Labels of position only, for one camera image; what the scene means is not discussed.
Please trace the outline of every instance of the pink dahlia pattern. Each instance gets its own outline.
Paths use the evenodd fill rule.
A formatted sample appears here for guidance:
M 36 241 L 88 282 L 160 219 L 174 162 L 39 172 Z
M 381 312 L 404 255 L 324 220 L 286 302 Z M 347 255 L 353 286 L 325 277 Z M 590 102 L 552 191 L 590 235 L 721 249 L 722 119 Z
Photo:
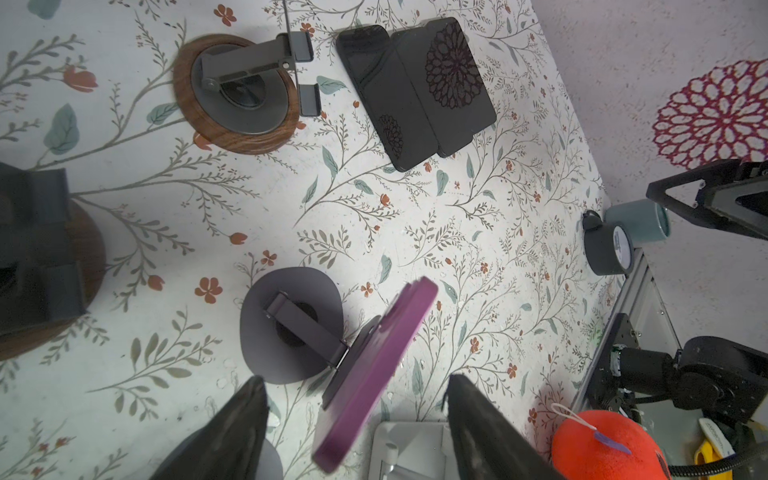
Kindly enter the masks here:
M 740 61 L 694 78 L 658 112 L 654 143 L 692 170 L 721 158 L 768 157 L 768 59 Z

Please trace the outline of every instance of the orange ball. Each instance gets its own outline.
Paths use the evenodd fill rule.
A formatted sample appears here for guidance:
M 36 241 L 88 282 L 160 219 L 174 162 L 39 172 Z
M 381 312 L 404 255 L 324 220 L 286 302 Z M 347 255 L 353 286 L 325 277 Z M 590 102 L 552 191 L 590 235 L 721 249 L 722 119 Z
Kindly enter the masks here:
M 613 449 L 594 437 L 594 430 L 565 420 L 552 439 L 552 463 L 568 480 L 671 480 L 659 445 L 641 426 L 607 410 L 578 414 L 632 455 Z

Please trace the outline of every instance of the wooden base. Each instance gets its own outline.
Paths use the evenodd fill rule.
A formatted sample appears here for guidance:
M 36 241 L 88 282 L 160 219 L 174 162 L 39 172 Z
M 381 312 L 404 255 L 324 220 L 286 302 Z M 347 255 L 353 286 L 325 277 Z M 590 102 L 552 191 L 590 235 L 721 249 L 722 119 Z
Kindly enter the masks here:
M 174 92 L 181 113 L 198 134 L 224 150 L 261 155 L 282 147 L 293 136 L 299 122 L 299 95 L 290 76 L 285 70 L 278 70 L 288 90 L 288 113 L 278 128 L 264 135 L 246 135 L 227 130 L 203 110 L 192 90 L 194 62 L 200 53 L 214 45 L 247 47 L 253 45 L 253 42 L 234 35 L 215 34 L 200 37 L 182 47 L 174 64 Z
M 106 265 L 104 240 L 101 238 L 96 223 L 82 207 L 70 201 L 70 209 L 72 220 L 65 224 L 65 228 L 74 251 L 74 258 L 80 262 L 85 306 L 88 308 L 96 297 L 96 293 L 101 287 L 101 281 L 104 279 L 104 267 Z M 27 329 L 23 332 L 0 336 L 0 361 L 19 356 L 47 343 L 69 328 L 75 320 L 62 320 L 61 322 Z

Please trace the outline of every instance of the floral tablecloth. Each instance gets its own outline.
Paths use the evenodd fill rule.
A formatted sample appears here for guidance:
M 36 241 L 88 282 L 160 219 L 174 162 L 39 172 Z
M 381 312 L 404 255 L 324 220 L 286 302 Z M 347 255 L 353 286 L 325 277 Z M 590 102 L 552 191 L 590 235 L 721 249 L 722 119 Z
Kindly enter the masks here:
M 90 314 L 0 363 L 0 479 L 148 478 L 250 376 L 240 305 L 285 266 L 339 284 L 346 337 L 403 285 L 438 301 L 334 478 L 362 478 L 384 419 L 440 420 L 460 372 L 546 455 L 593 356 L 616 278 L 589 270 L 579 217 L 601 179 L 528 0 L 296 0 L 323 114 L 259 157 L 209 144 L 182 118 L 170 71 L 200 35 L 263 41 L 276 2 L 29 0 L 4 6 L 0 157 L 66 168 L 104 235 L 108 274 Z M 394 171 L 337 58 L 332 32 L 454 16 L 498 122 L 449 158 Z M 269 386 L 286 478 L 317 478 L 313 425 L 328 374 Z

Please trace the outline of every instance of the smartphone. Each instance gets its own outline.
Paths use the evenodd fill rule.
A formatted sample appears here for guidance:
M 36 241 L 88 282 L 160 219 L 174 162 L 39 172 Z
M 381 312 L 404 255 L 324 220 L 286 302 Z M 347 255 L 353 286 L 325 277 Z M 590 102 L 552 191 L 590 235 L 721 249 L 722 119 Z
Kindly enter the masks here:
M 441 157 L 454 154 L 496 122 L 493 103 L 455 18 L 398 31 L 391 42 L 432 125 Z
M 387 31 L 380 25 L 343 31 L 336 50 L 392 165 L 408 171 L 437 153 L 435 134 Z

